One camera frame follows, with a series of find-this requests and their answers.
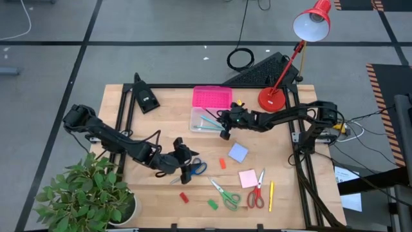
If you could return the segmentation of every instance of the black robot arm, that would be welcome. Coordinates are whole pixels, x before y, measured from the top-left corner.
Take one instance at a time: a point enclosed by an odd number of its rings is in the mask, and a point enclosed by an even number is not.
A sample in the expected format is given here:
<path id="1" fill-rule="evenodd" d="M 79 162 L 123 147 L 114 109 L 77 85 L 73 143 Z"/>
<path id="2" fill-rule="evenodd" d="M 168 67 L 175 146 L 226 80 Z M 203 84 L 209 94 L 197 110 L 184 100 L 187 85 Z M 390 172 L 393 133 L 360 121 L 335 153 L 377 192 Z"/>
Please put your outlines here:
<path id="1" fill-rule="evenodd" d="M 186 162 L 191 160 L 193 155 L 199 155 L 191 151 L 183 144 L 182 138 L 177 138 L 173 142 L 174 151 L 168 154 L 160 154 L 162 147 L 146 140 L 132 140 L 119 131 L 104 124 L 95 111 L 84 105 L 74 104 L 70 111 L 63 118 L 64 129 L 68 132 L 88 132 L 90 135 L 99 138 L 104 149 L 113 153 L 127 153 L 134 161 L 151 169 L 159 169 L 165 174 L 172 174 L 177 168 L 182 169 L 182 176 L 187 178 L 185 170 L 190 169 Z M 190 179 L 182 179 L 186 184 Z"/>
<path id="2" fill-rule="evenodd" d="M 229 131 L 232 128 L 254 130 L 265 132 L 274 126 L 297 119 L 302 119 L 311 124 L 310 128 L 298 134 L 294 142 L 298 143 L 299 149 L 304 153 L 315 151 L 315 140 L 325 128 L 331 128 L 337 124 L 337 106 L 332 102 L 315 101 L 309 104 L 300 104 L 276 113 L 261 113 L 244 109 L 233 102 L 230 110 L 218 111 L 218 122 L 225 128 L 220 137 L 229 140 Z M 308 110 L 318 108 L 315 117 L 308 115 Z"/>

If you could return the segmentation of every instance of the pink container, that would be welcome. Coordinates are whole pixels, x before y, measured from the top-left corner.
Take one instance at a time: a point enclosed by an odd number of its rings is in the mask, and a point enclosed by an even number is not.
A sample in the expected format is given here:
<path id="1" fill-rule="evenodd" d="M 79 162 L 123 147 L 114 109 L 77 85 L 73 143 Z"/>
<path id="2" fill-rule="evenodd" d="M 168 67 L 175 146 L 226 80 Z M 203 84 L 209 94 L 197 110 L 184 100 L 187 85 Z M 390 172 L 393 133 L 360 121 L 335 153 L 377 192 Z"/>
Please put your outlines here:
<path id="1" fill-rule="evenodd" d="M 232 89 L 220 86 L 193 88 L 192 107 L 230 109 Z"/>

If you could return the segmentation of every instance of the gray floor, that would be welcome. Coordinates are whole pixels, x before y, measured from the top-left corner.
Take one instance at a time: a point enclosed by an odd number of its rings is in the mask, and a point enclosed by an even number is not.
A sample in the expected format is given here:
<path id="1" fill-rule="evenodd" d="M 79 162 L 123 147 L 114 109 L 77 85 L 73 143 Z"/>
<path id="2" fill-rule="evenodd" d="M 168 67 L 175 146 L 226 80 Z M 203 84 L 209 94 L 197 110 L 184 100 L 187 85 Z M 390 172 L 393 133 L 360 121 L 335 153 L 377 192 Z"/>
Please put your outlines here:
<path id="1" fill-rule="evenodd" d="M 314 0 L 273 1 L 262 12 L 250 1 L 243 31 L 246 41 L 296 41 L 292 21 Z M 59 0 L 55 5 L 26 1 L 32 18 L 32 31 L 15 41 L 83 40 L 96 0 Z M 236 41 L 245 0 L 104 0 L 91 41 Z M 408 25 L 412 13 L 387 13 L 399 41 L 412 41 Z M 330 12 L 332 30 L 325 41 L 384 41 L 389 37 L 377 12 Z M 19 34 L 27 22 L 19 2 L 0 1 L 0 38 Z M 222 83 L 235 76 L 226 65 L 233 46 L 89 46 L 71 93 L 68 107 L 86 104 L 98 111 L 104 86 L 131 82 L 134 72 L 148 83 Z M 248 46 L 260 61 L 274 52 L 291 55 L 291 46 Z M 412 62 L 412 48 L 402 48 Z M 0 46 L 0 66 L 24 68 L 18 77 L 0 77 L 0 145 L 3 148 L 0 185 L 0 231 L 13 231 L 39 165 L 73 64 L 78 46 Z M 247 62 L 236 55 L 234 64 Z M 300 58 L 295 62 L 299 66 Z M 366 63 L 400 64 L 391 47 L 319 47 L 307 49 L 303 71 L 305 84 L 314 84 L 318 99 L 335 102 L 346 118 L 377 110 Z M 379 116 L 360 122 L 366 128 L 384 132 Z M 365 144 L 393 160 L 385 136 L 365 134 Z M 353 140 L 338 144 L 343 151 L 371 169 L 394 168 L 378 153 Z M 331 149 L 344 164 L 358 166 Z M 73 164 L 83 151 L 73 138 L 60 130 L 40 187 L 63 167 Z M 347 215 L 348 222 L 361 228 L 382 226 Z M 30 214 L 26 229 L 43 228 Z"/>

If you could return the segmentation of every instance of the lamp base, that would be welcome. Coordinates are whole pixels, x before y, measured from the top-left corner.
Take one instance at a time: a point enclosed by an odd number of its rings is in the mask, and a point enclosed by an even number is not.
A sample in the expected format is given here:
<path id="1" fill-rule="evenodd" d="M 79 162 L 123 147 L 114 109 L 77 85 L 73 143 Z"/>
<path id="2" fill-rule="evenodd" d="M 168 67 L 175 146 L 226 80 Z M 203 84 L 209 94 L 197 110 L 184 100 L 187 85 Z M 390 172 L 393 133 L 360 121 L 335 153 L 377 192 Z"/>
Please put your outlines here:
<path id="1" fill-rule="evenodd" d="M 277 89 L 272 96 L 269 95 L 273 87 L 264 88 L 259 93 L 257 101 L 260 107 L 262 107 L 267 112 L 277 112 L 285 106 L 286 98 L 282 90 Z"/>

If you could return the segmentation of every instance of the pencil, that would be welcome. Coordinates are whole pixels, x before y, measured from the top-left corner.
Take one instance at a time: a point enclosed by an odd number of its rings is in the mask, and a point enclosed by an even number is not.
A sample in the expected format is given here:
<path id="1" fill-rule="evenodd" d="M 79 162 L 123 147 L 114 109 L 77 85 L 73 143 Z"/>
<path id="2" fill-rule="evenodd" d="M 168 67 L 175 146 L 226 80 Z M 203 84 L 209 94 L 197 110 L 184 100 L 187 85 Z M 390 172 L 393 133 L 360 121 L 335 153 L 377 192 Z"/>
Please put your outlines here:
<path id="1" fill-rule="evenodd" d="M 270 181 L 269 212 L 272 212 L 272 201 L 273 201 L 274 188 L 275 188 L 275 184 L 273 183 L 273 181 Z"/>

